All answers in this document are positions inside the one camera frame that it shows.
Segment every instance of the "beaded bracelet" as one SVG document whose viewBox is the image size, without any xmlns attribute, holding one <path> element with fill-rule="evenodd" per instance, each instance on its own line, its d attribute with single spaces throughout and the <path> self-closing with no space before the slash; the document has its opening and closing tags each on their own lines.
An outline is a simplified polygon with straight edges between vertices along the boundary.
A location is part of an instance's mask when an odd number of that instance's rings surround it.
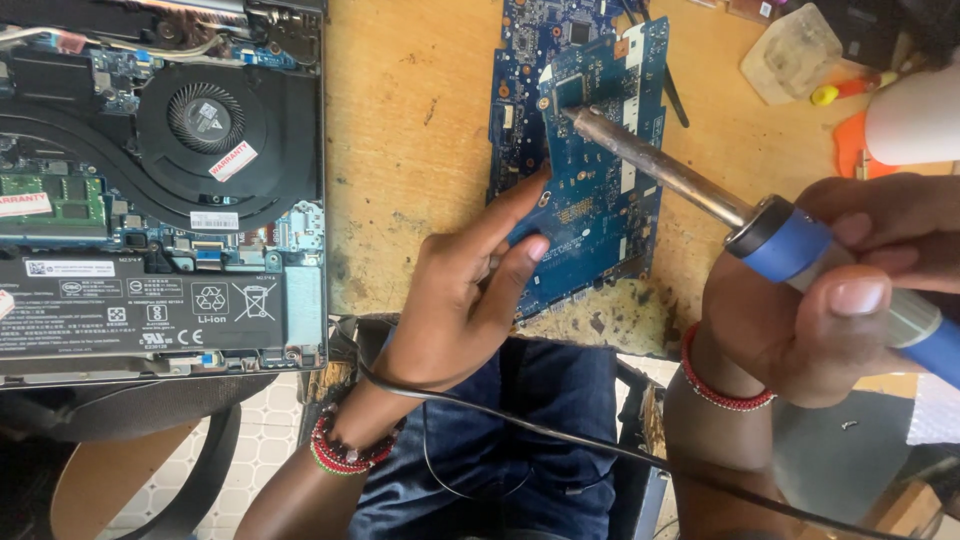
<svg viewBox="0 0 960 540">
<path fill-rule="evenodd" d="M 737 412 L 757 410 L 773 402 L 777 394 L 774 394 L 769 389 L 764 389 L 756 396 L 753 396 L 753 398 L 731 398 L 730 396 L 724 396 L 707 386 L 705 382 L 697 377 L 697 374 L 693 373 L 693 367 L 690 365 L 690 344 L 693 343 L 693 337 L 697 335 L 697 329 L 699 327 L 700 323 L 696 323 L 690 327 L 690 330 L 686 331 L 684 342 L 680 349 L 681 367 L 684 370 L 687 382 L 690 383 L 690 386 L 693 386 L 693 391 L 714 405 Z"/>
<path fill-rule="evenodd" d="M 321 469 L 341 477 L 349 477 L 366 473 L 390 455 L 394 449 L 396 439 L 403 431 L 407 419 L 404 418 L 390 431 L 390 433 L 380 439 L 373 446 L 360 452 L 344 446 L 340 441 L 328 441 L 327 435 L 333 428 L 334 414 L 337 412 L 337 405 L 330 404 L 324 409 L 317 421 L 317 426 L 313 428 L 310 435 L 310 450 L 313 453 L 314 461 Z"/>
</svg>

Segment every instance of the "soldering iron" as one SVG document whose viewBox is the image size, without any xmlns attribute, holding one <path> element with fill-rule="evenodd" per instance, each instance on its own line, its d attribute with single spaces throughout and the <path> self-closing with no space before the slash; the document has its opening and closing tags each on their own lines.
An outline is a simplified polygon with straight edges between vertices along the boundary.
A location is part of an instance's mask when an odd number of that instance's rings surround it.
<svg viewBox="0 0 960 540">
<path fill-rule="evenodd" d="M 747 204 L 591 108 L 564 109 L 588 140 L 669 187 L 730 227 L 724 247 L 771 282 L 806 288 L 832 268 L 856 263 L 833 240 L 830 228 L 779 195 Z M 888 347 L 960 388 L 960 328 L 915 291 L 895 288 L 890 301 Z"/>
</svg>

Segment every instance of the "plastic container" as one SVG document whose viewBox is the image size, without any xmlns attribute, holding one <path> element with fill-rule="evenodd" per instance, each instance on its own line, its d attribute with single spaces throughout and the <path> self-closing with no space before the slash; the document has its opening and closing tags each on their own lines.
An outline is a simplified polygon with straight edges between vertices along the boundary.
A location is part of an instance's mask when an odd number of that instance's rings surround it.
<svg viewBox="0 0 960 540">
<path fill-rule="evenodd" d="M 888 165 L 960 160 L 960 63 L 911 75 L 867 108 L 867 149 Z"/>
<path fill-rule="evenodd" d="M 843 45 L 813 4 L 773 22 L 740 63 L 768 105 L 809 99 L 843 55 Z"/>
</svg>

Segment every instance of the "recycle symbol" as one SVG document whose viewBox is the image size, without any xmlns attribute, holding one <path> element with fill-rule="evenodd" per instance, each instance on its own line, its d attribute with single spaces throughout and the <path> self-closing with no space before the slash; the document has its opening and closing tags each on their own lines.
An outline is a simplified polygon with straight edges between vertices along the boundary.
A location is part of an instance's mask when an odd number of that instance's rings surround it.
<svg viewBox="0 0 960 540">
<path fill-rule="evenodd" d="M 224 298 L 224 292 L 220 287 L 206 286 L 199 295 L 196 296 L 197 306 L 200 309 L 220 310 L 227 303 Z"/>
</svg>

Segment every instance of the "wooden workbench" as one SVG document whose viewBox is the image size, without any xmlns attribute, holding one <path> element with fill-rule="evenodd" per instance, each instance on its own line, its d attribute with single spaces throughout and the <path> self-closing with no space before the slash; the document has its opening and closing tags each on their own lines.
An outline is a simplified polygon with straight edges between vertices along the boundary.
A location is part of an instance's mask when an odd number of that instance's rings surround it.
<svg viewBox="0 0 960 540">
<path fill-rule="evenodd" d="M 483 209 L 501 9 L 502 0 L 330 0 L 332 312 L 399 312 L 421 241 Z M 792 199 L 833 174 L 832 129 L 866 98 L 768 107 L 737 68 L 763 27 L 688 0 L 654 0 L 651 11 L 670 18 L 668 62 L 691 123 L 683 129 L 668 107 L 664 151 L 751 202 L 773 192 Z M 947 174 L 949 166 L 912 170 Z M 666 192 L 649 279 L 591 289 L 585 301 L 521 333 L 665 356 L 678 329 L 700 317 L 725 233 Z"/>
</svg>

